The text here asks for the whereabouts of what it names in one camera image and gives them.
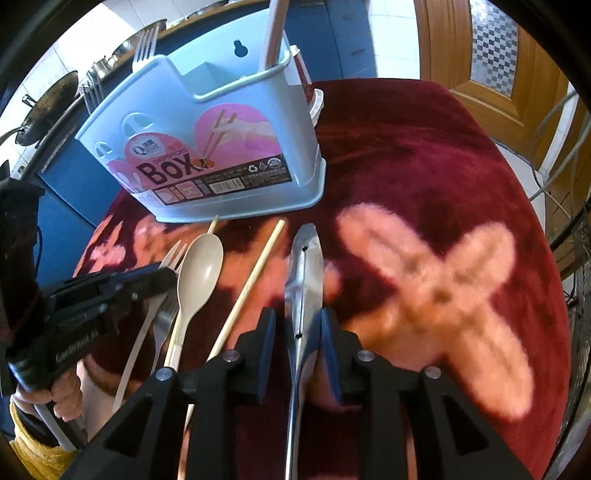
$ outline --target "white wall tile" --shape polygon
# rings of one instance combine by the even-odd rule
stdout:
[[[103,0],[103,5],[107,8],[111,8],[123,2],[129,2],[129,0]]]
[[[384,2],[390,17],[417,17],[413,0],[384,0]]]
[[[29,92],[29,95],[35,100],[39,100],[41,95],[66,73],[68,73],[68,70],[52,47],[43,56],[42,61],[33,67],[33,70],[29,72],[22,84]]]
[[[18,160],[21,158],[13,145],[14,137],[9,138],[2,145],[0,145],[0,165],[8,160],[10,171],[12,171],[14,165],[16,165]]]
[[[379,78],[418,80],[421,77],[421,67],[417,61],[376,56],[375,66]]]
[[[419,61],[417,21],[412,18],[388,17],[390,56]]]
[[[127,35],[128,38],[138,30],[145,27],[142,21],[139,19],[138,14],[135,12],[134,7],[131,5],[129,0],[119,0],[115,5],[103,3],[109,10],[123,20],[128,26],[131,33]]]
[[[103,43],[108,31],[101,32],[87,14],[72,25],[54,44],[67,71],[77,70],[82,77],[92,64],[111,53]]]
[[[380,15],[370,15],[369,30],[374,43],[374,55],[380,57],[391,57],[392,49],[390,47],[390,26],[388,17]]]
[[[131,0],[131,4],[144,25],[161,18],[174,20],[183,16],[174,0]]]
[[[127,11],[129,11],[128,16],[130,16],[132,20],[134,20],[133,17],[135,16],[135,24],[133,26],[130,25],[120,14],[120,12]],[[113,6],[113,10],[103,4],[97,5],[89,12],[89,19],[96,27],[103,51],[107,57],[121,44],[121,42],[133,35],[143,26],[139,17],[135,13],[134,8],[129,3],[129,0],[124,0],[123,2],[116,4]]]
[[[27,116],[27,113],[31,110],[30,107],[21,102],[22,97],[26,93],[27,90],[21,85],[10,99],[10,102],[8,102],[6,110],[4,110],[2,116],[0,116],[1,133],[18,127]],[[9,138],[4,143],[14,143],[14,137]]]
[[[387,0],[366,0],[365,8],[368,11],[368,15],[388,15],[386,1]]]
[[[202,9],[203,7],[208,6],[209,4],[213,3],[214,0],[174,0],[178,5],[179,10],[183,13],[186,17],[197,10]]]
[[[28,162],[22,158],[18,157],[14,165],[10,165],[10,176],[14,179],[21,178],[24,169],[27,168]]]

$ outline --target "pan handle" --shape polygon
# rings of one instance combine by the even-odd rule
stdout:
[[[8,132],[6,132],[4,135],[2,135],[0,137],[0,145],[2,145],[8,139],[8,137],[10,137],[12,134],[20,132],[21,130],[23,130],[22,125],[19,125],[18,127],[13,128],[12,130],[9,130]]]
[[[28,93],[26,93],[25,96],[22,98],[22,102],[31,108],[33,108],[35,106],[35,104],[37,103],[35,101],[35,99],[31,95],[29,95]]]

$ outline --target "plastic container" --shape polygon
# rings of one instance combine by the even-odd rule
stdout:
[[[118,85],[76,138],[161,222],[309,207],[326,162],[284,37],[257,73],[268,10],[216,28]]]

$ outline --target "metal tongs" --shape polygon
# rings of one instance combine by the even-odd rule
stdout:
[[[291,394],[287,424],[285,480],[297,479],[300,420],[305,389],[320,346],[323,257],[316,227],[303,225],[291,246],[285,283],[285,341],[290,360]]]

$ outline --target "product label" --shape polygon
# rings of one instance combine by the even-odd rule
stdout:
[[[195,148],[171,135],[140,133],[127,142],[125,160],[107,168],[147,206],[292,181],[271,124],[251,106],[212,107],[197,119],[193,134]]]
[[[262,158],[237,167],[219,170],[196,179],[183,180],[154,193],[166,205],[210,198],[240,190],[251,190],[291,181],[283,155]]]

